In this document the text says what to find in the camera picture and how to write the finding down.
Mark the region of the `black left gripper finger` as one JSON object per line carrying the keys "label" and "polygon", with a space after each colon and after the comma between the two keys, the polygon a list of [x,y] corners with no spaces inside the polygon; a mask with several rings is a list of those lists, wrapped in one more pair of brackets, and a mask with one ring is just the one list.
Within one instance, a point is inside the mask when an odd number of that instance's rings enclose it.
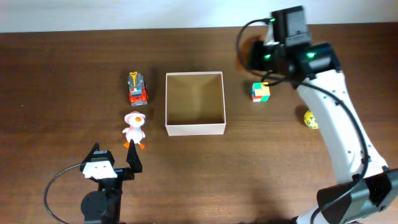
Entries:
{"label": "black left gripper finger", "polygon": [[94,155],[94,152],[98,151],[99,148],[100,148],[99,143],[98,143],[98,142],[94,143],[94,145],[93,145],[91,151],[90,151],[90,152],[88,153],[88,155],[84,158],[83,162],[89,162],[89,161],[91,161],[91,159],[92,159],[92,157],[93,157],[93,155]]}
{"label": "black left gripper finger", "polygon": [[126,162],[130,165],[133,173],[141,173],[142,172],[142,164],[137,155],[135,142],[131,139],[129,142],[128,152]]}

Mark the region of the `multicolour puzzle cube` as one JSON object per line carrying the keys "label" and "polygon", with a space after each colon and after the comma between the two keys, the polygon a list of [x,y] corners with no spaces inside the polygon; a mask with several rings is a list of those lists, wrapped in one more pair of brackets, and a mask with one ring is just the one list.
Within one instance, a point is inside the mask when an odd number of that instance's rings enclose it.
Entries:
{"label": "multicolour puzzle cube", "polygon": [[251,98],[252,102],[267,102],[271,93],[267,82],[256,82],[252,84]]}

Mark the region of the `red grey toy truck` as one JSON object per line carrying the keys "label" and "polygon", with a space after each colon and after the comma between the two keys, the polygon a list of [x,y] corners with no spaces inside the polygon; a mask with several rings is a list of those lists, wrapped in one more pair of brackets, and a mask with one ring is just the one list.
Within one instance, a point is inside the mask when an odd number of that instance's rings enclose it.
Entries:
{"label": "red grey toy truck", "polygon": [[130,72],[127,80],[129,88],[129,102],[132,106],[148,103],[147,85],[143,76],[138,72]]}

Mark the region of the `brown plush toy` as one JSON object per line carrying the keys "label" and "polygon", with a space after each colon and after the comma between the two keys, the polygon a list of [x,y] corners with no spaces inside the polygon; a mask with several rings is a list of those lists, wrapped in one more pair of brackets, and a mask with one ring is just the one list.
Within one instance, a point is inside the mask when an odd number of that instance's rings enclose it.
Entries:
{"label": "brown plush toy", "polygon": [[243,64],[247,64],[249,53],[251,51],[252,43],[255,40],[264,40],[264,35],[253,34],[251,36],[244,38],[240,38],[239,41],[235,42],[235,50],[236,50],[236,62],[235,67],[236,70],[247,77],[253,77],[254,75],[245,70],[244,66],[240,62],[240,58],[242,59]]}

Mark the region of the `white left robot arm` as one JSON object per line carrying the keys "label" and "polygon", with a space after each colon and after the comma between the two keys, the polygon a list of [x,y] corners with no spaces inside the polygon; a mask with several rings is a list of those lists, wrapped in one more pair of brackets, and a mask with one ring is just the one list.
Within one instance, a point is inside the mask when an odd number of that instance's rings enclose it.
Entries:
{"label": "white left robot arm", "polygon": [[86,179],[98,184],[81,201],[81,212],[85,223],[120,223],[123,182],[134,180],[136,173],[142,172],[142,164],[137,155],[134,141],[128,144],[126,162],[128,167],[115,169],[111,151],[101,151],[95,143],[90,153],[80,165],[80,171]]}

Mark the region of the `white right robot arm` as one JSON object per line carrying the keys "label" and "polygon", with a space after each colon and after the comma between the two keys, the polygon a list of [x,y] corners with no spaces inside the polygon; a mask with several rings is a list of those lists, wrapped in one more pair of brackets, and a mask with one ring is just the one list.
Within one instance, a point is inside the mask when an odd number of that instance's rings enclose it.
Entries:
{"label": "white right robot arm", "polygon": [[271,12],[263,23],[267,37],[252,43],[244,68],[297,90],[314,113],[336,179],[317,192],[315,207],[293,222],[354,223],[385,210],[397,198],[397,171],[368,138],[333,47],[312,43],[302,6]]}

